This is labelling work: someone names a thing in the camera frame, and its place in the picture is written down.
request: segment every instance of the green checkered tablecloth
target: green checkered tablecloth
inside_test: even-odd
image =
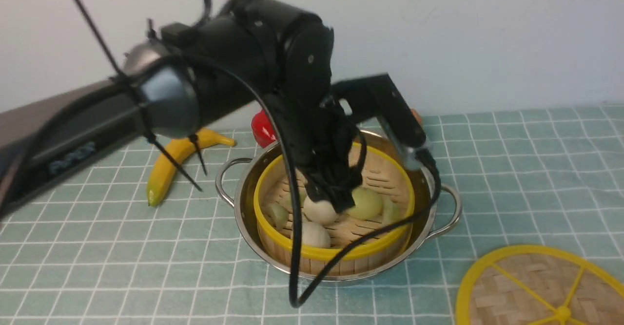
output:
[[[162,207],[147,207],[154,152],[136,141],[38,197],[0,228],[0,325],[448,325],[461,278],[506,245],[562,248],[624,282],[624,105],[426,117],[443,181],[464,216],[389,272],[321,287],[290,308],[287,277],[241,239],[214,179],[228,158],[206,149]],[[376,123],[364,128],[381,131]],[[243,166],[227,172],[234,193]],[[451,214],[439,203],[437,225]]]

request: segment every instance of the stainless steel pot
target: stainless steel pot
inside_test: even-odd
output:
[[[399,161],[397,153],[394,150],[394,147],[392,146],[390,141],[372,132],[363,133],[365,134],[366,143],[368,146],[375,147],[387,153],[395,160]],[[290,267],[276,261],[263,249],[262,243],[258,236],[258,227],[256,224],[256,216],[254,214],[254,190],[256,188],[256,183],[258,182],[260,175],[265,170],[267,165],[279,155],[281,155],[281,148],[279,147],[279,143],[275,142],[269,147],[265,148],[263,152],[254,159],[234,158],[232,160],[229,160],[220,168],[214,184],[216,185],[216,191],[219,196],[221,196],[221,198],[223,198],[227,203],[230,204],[230,206],[234,208],[236,224],[238,225],[238,229],[240,230],[241,235],[243,236],[249,247],[251,247],[252,250],[256,252],[256,254],[258,254],[260,258],[267,261],[267,263],[269,263],[273,267],[285,272],[286,274],[290,274]],[[223,189],[223,176],[227,169],[231,168],[234,165],[243,163],[249,163],[249,165],[247,167],[247,170],[241,177],[240,182],[238,183],[238,187],[236,188],[236,196],[234,197],[234,199],[232,199],[232,197],[230,197]],[[415,211],[422,210],[430,199],[430,192],[432,188],[431,175],[426,170],[423,170],[417,172],[408,172],[408,176],[412,181],[412,185],[414,187],[414,193],[416,197]],[[370,278],[402,262],[404,259],[407,258],[407,256],[417,250],[424,243],[424,241],[436,238],[437,236],[441,236],[446,232],[449,232],[459,222],[459,216],[462,212],[462,201],[457,191],[455,191],[453,188],[443,184],[442,190],[448,192],[455,201],[455,212],[453,214],[453,217],[448,223],[446,223],[446,225],[439,229],[435,229],[433,231],[431,230],[435,218],[435,213],[437,212],[437,206],[434,206],[429,211],[428,216],[423,216],[422,219],[414,223],[408,247],[406,251],[404,251],[402,254],[396,256],[394,259],[388,261],[388,263],[385,263],[385,265],[382,265],[381,267],[366,272],[361,272],[359,274],[345,276],[328,276],[325,278],[324,281],[326,283],[335,283],[338,281],[341,283],[345,283],[346,281],[358,281],[361,279]],[[301,276],[301,278],[310,280],[315,277],[312,274],[306,274],[303,272],[301,272],[299,276]]]

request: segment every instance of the toy banana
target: toy banana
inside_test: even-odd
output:
[[[200,148],[211,147],[217,144],[227,146],[236,145],[234,139],[217,134],[207,128],[202,128],[196,135]],[[195,146],[189,139],[172,140],[165,149],[179,164],[183,163],[195,152]],[[147,181],[147,205],[150,207],[160,205],[165,196],[167,196],[169,186],[171,186],[175,174],[176,168],[174,165],[167,160],[167,157],[160,154],[158,159],[156,159],[156,163],[154,163],[150,178]]]

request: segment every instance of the bamboo lid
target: bamboo lid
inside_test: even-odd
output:
[[[624,287],[568,252],[506,247],[468,270],[456,308],[458,325],[624,325]]]

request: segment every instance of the white wall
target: white wall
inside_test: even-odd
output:
[[[146,17],[192,22],[201,10],[200,0],[84,1],[118,60]],[[334,26],[336,79],[390,72],[423,114],[624,100],[624,0],[284,1]],[[0,0],[0,112],[111,73],[71,0]],[[214,127],[248,126],[256,110]]]

